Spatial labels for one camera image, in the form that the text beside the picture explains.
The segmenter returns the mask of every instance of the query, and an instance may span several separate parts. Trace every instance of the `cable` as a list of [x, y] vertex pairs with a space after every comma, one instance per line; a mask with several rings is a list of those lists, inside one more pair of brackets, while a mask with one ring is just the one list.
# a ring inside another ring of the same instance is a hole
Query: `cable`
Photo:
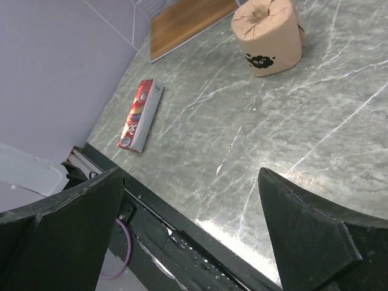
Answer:
[[132, 254], [132, 240], [131, 240], [131, 236], [129, 234], [129, 229], [125, 226], [124, 223], [122, 223], [122, 221], [120, 219], [116, 218], [116, 222], [119, 224], [119, 226], [121, 226], [122, 230], [124, 231], [124, 233], [127, 237], [127, 243], [128, 243], [127, 256], [125, 258], [124, 264], [121, 267], [121, 269], [117, 273], [115, 273], [114, 275], [105, 275], [102, 272], [100, 273], [101, 277], [103, 277], [106, 280], [112, 280], [112, 279], [117, 278], [119, 275], [121, 275], [121, 273], [125, 270], [125, 267], [127, 267], [127, 264], [131, 258], [131, 254]]

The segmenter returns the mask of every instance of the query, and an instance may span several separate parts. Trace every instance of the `toilet paper roll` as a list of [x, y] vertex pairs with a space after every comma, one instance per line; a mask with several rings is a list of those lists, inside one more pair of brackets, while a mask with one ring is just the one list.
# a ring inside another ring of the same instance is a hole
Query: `toilet paper roll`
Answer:
[[249, 0], [236, 10], [232, 30], [256, 76], [285, 71], [302, 57], [304, 29], [290, 0]]

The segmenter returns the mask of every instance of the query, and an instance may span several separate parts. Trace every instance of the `table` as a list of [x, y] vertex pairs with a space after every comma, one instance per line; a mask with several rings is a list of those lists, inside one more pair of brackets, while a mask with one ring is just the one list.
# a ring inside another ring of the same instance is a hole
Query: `table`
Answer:
[[[348, 208], [388, 218], [384, 0], [295, 1], [294, 68], [253, 76], [219, 22], [150, 64], [136, 56], [89, 143], [280, 284], [257, 177], [268, 167]], [[142, 154], [117, 148], [142, 79], [166, 85]]]

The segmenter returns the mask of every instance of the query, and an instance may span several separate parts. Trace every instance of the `black sheep logo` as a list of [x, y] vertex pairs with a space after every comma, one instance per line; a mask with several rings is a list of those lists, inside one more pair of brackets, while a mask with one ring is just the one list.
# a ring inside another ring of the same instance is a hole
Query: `black sheep logo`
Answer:
[[270, 65], [273, 65], [273, 60], [271, 60], [269, 56], [251, 56], [250, 54], [246, 53], [245, 58], [247, 61], [249, 61], [249, 65], [251, 67], [258, 69], [266, 69]]

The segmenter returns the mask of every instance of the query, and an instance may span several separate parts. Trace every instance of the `white plastic object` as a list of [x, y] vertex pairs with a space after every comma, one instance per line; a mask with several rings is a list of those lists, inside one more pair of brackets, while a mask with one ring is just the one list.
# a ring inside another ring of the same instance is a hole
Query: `white plastic object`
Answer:
[[66, 168], [0, 142], [0, 181], [50, 196], [68, 183]]

